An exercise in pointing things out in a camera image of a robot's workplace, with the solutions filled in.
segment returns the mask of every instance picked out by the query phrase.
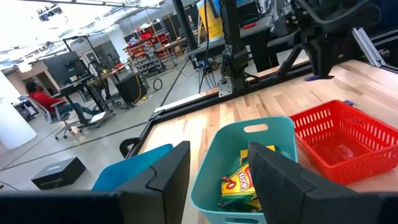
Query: blue object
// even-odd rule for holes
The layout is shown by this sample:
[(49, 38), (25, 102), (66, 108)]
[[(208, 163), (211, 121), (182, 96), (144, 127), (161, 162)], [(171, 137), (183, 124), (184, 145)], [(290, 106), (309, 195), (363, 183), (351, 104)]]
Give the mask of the blue object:
[[(250, 133), (244, 130), (259, 124), (266, 124), (267, 130)], [(238, 170), (240, 151), (247, 149), (251, 141), (275, 145), (278, 153), (297, 162), (294, 125), (288, 117), (253, 119), (221, 128), (210, 144), (191, 191), (192, 204), (210, 223), (266, 223), (263, 213), (229, 212), (218, 206), (221, 177)]]
[(119, 185), (140, 174), (172, 149), (173, 145), (166, 144), (108, 166), (99, 175), (92, 190), (114, 190)]
[[(252, 1), (252, 0), (236, 0), (236, 7), (244, 5), (245, 2)], [(216, 7), (216, 12), (220, 16), (220, 0), (213, 0), (214, 6)]]
[[(334, 76), (329, 75), (328, 78), (326, 78), (326, 79), (332, 79), (332, 78), (334, 78)], [(306, 81), (306, 82), (316, 81), (316, 80), (321, 80), (321, 77), (319, 75), (313, 75), (313, 76), (304, 78), (304, 81)]]
[(345, 101), (343, 101), (343, 103), (345, 103), (345, 104), (347, 104), (347, 105), (350, 105), (350, 106), (353, 106), (353, 105), (354, 105), (354, 103), (351, 102), (350, 100), (345, 100)]

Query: ceiling light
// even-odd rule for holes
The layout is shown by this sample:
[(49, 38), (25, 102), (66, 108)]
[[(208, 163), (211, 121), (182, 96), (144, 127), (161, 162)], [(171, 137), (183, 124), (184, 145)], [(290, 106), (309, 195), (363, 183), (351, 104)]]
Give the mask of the ceiling light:
[(22, 64), (18, 65), (19, 71), (22, 73), (28, 72), (32, 70), (32, 66), (29, 65), (28, 63), (23, 62)]

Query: pillar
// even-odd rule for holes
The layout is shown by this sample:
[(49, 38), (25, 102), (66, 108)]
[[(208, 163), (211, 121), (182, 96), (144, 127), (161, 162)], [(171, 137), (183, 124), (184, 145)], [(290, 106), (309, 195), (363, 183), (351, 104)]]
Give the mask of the pillar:
[(11, 105), (21, 94), (0, 71), (0, 142), (15, 149), (36, 137), (36, 132)]
[(126, 63), (130, 56), (124, 52), (123, 48), (126, 46), (126, 41), (124, 40), (123, 31), (119, 24), (114, 24), (112, 26), (113, 31), (108, 33), (109, 38), (119, 54), (119, 59), (122, 63)]

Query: office chair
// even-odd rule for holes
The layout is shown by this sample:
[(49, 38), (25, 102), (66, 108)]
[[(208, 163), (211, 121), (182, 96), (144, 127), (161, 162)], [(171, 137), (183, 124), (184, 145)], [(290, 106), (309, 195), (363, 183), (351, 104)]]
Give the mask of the office chair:
[(58, 102), (55, 103), (53, 105), (51, 105), (51, 107), (53, 107), (55, 109), (55, 115), (56, 117), (54, 117), (54, 115), (52, 115), (44, 106), (42, 106), (40, 103), (36, 102), (35, 100), (33, 100), (32, 98), (29, 97), (29, 99), (34, 102), (37, 107), (39, 108), (39, 110), (41, 110), (42, 115), (44, 116), (44, 119), (50, 123), (50, 124), (55, 124), (58, 122), (64, 122), (65, 126), (59, 130), (56, 134), (55, 134), (55, 140), (59, 140), (58, 135), (63, 131), (63, 138), (66, 139), (68, 136), (66, 136), (67, 131), (71, 132), (72, 131), (72, 127), (75, 126), (79, 126), (80, 122), (79, 121), (74, 121), (71, 123), (67, 123), (67, 121), (69, 120), (70, 117), (70, 113), (64, 113), (64, 114), (60, 114), (59, 110), (58, 110), (58, 105), (63, 104), (64, 102)]

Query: wooden table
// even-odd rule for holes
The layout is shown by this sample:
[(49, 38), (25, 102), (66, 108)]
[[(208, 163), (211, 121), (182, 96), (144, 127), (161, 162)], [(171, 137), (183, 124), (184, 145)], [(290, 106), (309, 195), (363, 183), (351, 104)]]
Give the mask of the wooden table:
[(161, 52), (161, 51), (163, 51), (163, 50), (166, 50), (166, 49), (168, 49), (168, 48), (174, 47), (174, 46), (176, 46), (176, 45), (180, 45), (180, 44), (182, 44), (182, 43), (184, 43), (184, 42), (186, 42), (186, 41), (187, 41), (187, 38), (182, 38), (182, 39), (179, 39), (179, 40), (175, 40), (175, 41), (171, 42), (170, 44), (165, 45), (165, 46), (163, 46), (163, 47), (157, 49), (157, 50), (156, 50), (156, 53), (159, 53), (159, 52)]
[[(267, 75), (274, 70), (276, 68), (263, 71), (259, 75)], [(215, 133), (221, 127), (235, 121), (273, 115), (289, 116), (330, 100), (350, 100), (359, 110), (398, 128), (397, 74), (350, 60), (334, 66), (330, 75), (334, 75), (335, 78), (314, 82), (304, 82), (304, 77), (300, 77), (157, 124), (152, 128), (141, 153), (167, 143), (175, 146), (181, 141), (190, 141), (189, 195)], [(208, 93), (192, 96), (191, 100), (206, 94)], [(301, 149), (298, 150), (298, 161), (306, 168), (314, 170)], [(347, 187), (358, 192), (398, 191), (398, 168), (349, 184)], [(194, 209), (189, 198), (183, 223), (206, 223), (204, 216)]]
[(131, 64), (131, 62), (128, 61), (128, 62), (124, 63), (122, 66), (120, 66), (119, 68), (116, 68), (108, 73), (105, 73), (94, 80), (88, 81), (87, 85), (94, 85), (94, 84), (99, 85), (99, 84), (101, 84), (101, 82), (105, 81), (107, 78), (110, 78), (110, 77), (114, 76), (115, 74), (119, 73), (120, 70), (126, 68), (127, 66), (130, 66), (130, 64)]

